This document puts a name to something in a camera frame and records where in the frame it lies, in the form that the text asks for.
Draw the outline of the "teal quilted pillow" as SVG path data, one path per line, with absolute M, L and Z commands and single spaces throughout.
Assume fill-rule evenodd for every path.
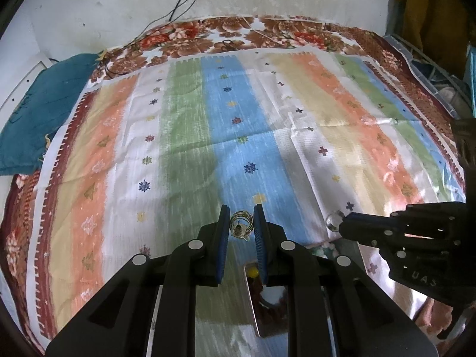
M 1 130 L 1 174 L 31 175 L 43 163 L 47 141 L 69 117 L 96 69 L 98 56 L 82 53 L 42 71 Z

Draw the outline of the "floral brown bedsheet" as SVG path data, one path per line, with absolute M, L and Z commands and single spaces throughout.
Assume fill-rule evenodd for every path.
M 372 32 L 337 24 L 319 23 L 307 18 L 287 20 L 275 17 L 232 16 L 157 27 L 127 47 L 115 48 L 98 56 L 98 65 L 85 87 L 136 73 L 142 68 L 164 65 L 183 57 L 262 49 L 294 50 L 305 47 L 349 57 L 369 57 L 386 72 L 395 74 L 405 91 L 416 95 L 418 105 L 436 124 L 437 129 L 452 141 L 457 158 L 456 144 L 450 129 L 452 114 L 416 78 L 400 52 Z M 48 150 L 53 140 L 54 138 L 47 141 Z M 48 150 L 43 156 L 43 163 Z M 7 308 L 20 333 L 25 337 L 27 344 L 38 353 L 43 353 L 47 345 L 42 346 L 39 343 L 30 326 L 26 279 L 35 219 L 37 184 L 43 163 L 31 175 L 11 176 L 12 184 L 1 224 L 1 290 L 8 296 Z

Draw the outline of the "striped colourful cloth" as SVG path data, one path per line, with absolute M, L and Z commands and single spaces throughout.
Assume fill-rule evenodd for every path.
M 183 57 L 87 85 L 37 184 L 26 301 L 46 346 L 137 253 L 222 206 L 262 205 L 302 244 L 334 211 L 463 201 L 452 141 L 369 57 L 305 47 Z

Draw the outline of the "mustard yellow hanging cloth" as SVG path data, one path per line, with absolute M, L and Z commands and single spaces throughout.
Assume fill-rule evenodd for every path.
M 475 46 L 475 0 L 394 0 L 395 32 L 447 72 L 462 78 Z

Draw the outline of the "grey metal tray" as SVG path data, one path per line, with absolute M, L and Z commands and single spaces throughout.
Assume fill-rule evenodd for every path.
M 339 256 L 348 256 L 360 268 L 364 268 L 359 246 L 347 239 L 309 245 L 307 250 L 323 259 L 336 260 Z M 262 283 L 256 260 L 243 266 L 245 291 L 248 299 L 248 320 L 253 324 L 256 335 L 265 339 L 288 331 L 287 288 L 283 286 L 267 287 Z

